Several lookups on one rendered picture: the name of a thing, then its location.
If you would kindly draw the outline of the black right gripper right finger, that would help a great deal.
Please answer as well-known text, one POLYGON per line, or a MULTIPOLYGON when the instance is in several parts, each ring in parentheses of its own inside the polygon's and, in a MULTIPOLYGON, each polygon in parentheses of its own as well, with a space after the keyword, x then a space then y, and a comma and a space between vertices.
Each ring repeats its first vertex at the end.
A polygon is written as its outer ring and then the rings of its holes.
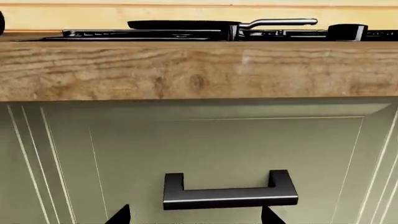
POLYGON ((261 222, 262 224, 286 224, 269 207, 262 207, 261 222))

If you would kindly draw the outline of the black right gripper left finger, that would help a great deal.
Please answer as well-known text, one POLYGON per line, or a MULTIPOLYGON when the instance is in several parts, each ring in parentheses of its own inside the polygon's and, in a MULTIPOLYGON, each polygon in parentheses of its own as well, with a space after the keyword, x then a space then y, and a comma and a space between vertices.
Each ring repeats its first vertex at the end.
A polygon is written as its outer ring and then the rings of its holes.
POLYGON ((130 206, 123 206, 105 224, 130 224, 130 206))

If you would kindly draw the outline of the black stove cooktop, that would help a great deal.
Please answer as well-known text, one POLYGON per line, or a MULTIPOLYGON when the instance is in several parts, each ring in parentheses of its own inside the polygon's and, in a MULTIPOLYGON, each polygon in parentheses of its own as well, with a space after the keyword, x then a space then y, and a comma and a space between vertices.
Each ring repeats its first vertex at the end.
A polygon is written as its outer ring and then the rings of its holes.
MULTIPOLYGON (((323 42, 327 30, 63 30, 61 36, 16 39, 16 42, 323 42)), ((369 30, 360 42, 398 42, 398 30, 369 30)))

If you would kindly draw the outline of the black stove knob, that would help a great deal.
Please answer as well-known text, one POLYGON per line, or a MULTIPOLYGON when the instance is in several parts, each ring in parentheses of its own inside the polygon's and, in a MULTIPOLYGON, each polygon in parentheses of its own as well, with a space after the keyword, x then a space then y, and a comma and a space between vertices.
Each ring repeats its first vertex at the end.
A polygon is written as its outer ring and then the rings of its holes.
POLYGON ((368 31, 368 26, 364 24, 336 24, 329 26, 326 34, 328 40, 333 41, 362 41, 368 31))

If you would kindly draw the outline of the green cabinet drawer front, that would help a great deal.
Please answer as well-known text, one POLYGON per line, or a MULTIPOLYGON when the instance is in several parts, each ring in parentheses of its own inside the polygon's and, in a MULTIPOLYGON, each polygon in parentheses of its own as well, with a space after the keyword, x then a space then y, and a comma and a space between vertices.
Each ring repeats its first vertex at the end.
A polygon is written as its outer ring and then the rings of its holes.
POLYGON ((269 189, 286 224, 398 224, 398 98, 0 103, 0 224, 261 224, 261 209, 165 211, 185 190, 269 189))

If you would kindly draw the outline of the wooden countertop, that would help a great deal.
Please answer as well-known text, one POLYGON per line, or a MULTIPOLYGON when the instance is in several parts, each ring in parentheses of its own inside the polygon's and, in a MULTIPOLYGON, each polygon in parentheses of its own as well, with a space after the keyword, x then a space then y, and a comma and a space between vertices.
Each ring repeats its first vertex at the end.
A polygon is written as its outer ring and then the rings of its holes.
POLYGON ((398 96, 398 42, 41 42, 0 35, 0 102, 398 96))

